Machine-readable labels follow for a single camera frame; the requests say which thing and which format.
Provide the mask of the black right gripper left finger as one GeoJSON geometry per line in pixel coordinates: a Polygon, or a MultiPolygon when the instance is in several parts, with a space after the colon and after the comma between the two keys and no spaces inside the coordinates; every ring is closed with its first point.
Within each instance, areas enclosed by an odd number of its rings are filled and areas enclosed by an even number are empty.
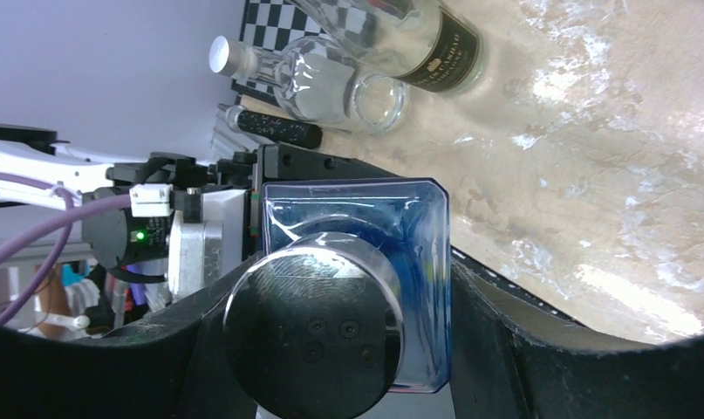
{"type": "Polygon", "coordinates": [[[251,418],[224,360],[215,284],[100,339],[44,340],[0,327],[0,418],[251,418]]]}

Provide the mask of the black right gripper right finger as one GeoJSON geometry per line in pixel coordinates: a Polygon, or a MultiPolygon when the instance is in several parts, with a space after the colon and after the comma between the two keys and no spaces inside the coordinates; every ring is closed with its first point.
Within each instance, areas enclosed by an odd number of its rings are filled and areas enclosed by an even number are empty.
{"type": "Polygon", "coordinates": [[[704,418],[704,335],[653,346],[554,318],[452,276],[459,418],[704,418]]]}

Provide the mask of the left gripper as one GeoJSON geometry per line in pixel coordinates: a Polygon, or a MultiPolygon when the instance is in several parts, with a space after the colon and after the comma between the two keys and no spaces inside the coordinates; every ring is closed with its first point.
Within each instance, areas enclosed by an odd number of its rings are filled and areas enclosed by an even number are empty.
{"type": "Polygon", "coordinates": [[[235,152],[212,164],[212,180],[239,189],[259,189],[266,182],[378,179],[395,174],[370,163],[326,155],[286,144],[262,145],[235,152]]]}

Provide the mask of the blue square glass bottle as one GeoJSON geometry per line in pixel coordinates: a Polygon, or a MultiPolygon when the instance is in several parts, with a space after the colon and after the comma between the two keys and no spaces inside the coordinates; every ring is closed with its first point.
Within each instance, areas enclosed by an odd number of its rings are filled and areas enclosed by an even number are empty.
{"type": "Polygon", "coordinates": [[[281,418],[433,394],[452,364],[449,197],[430,178],[264,185],[263,256],[223,314],[230,370],[281,418]]]}

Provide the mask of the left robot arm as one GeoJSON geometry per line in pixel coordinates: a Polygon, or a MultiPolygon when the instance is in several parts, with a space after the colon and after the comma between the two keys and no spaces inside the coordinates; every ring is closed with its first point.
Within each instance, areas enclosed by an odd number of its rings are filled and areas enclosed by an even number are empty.
{"type": "Polygon", "coordinates": [[[231,376],[217,307],[256,252],[266,183],[340,196],[398,176],[355,159],[288,144],[200,162],[72,150],[52,131],[0,126],[0,201],[65,210],[126,196],[141,168],[167,185],[172,209],[136,217],[98,207],[82,241],[128,284],[167,284],[172,303],[101,339],[44,340],[0,326],[0,418],[251,418],[256,404],[231,376]]]}

